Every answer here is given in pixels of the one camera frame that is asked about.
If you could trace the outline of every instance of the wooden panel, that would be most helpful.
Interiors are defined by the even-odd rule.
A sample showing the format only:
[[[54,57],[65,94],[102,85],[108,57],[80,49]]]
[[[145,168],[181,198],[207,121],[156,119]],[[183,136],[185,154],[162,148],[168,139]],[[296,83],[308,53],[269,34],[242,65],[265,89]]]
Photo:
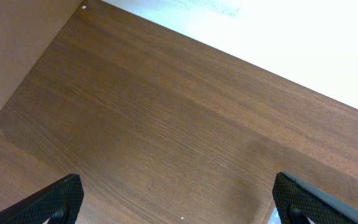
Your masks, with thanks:
[[[0,0],[0,110],[81,0]]]
[[[282,170],[358,208],[357,110],[85,4],[0,112],[1,150],[81,175],[80,223],[261,223]]]

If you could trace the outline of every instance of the black textured plastic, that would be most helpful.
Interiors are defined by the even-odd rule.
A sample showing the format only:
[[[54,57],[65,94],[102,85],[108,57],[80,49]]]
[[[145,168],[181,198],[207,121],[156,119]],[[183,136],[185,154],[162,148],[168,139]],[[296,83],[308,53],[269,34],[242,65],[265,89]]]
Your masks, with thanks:
[[[70,174],[0,212],[0,223],[43,223],[63,207],[75,223],[84,198],[79,175]]]
[[[355,223],[324,201],[315,197],[296,182],[278,173],[273,187],[273,198],[282,223],[291,223],[288,209],[291,205],[299,208],[315,223]]]

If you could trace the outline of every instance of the wooden desk surface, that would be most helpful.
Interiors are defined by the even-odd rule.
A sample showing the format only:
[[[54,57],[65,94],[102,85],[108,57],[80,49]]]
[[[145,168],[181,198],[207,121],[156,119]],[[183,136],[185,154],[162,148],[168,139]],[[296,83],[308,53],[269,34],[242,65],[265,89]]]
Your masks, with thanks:
[[[78,223],[261,223],[281,170],[358,208],[357,110],[84,5],[0,112],[0,210],[74,172]]]

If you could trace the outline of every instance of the white wall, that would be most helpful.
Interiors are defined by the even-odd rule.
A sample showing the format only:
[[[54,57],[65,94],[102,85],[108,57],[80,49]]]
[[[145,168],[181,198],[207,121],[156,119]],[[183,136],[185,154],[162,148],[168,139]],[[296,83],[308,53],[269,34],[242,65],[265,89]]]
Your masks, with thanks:
[[[358,109],[358,1],[105,1]]]

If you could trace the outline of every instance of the wood grain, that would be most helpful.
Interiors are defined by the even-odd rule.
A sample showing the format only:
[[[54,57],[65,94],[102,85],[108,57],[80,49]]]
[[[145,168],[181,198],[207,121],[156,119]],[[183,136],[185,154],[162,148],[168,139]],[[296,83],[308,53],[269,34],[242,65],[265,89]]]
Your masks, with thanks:
[[[81,0],[0,0],[0,110]]]
[[[0,112],[0,209],[75,172],[78,223],[261,223],[282,170],[358,209],[357,110],[84,4]]]

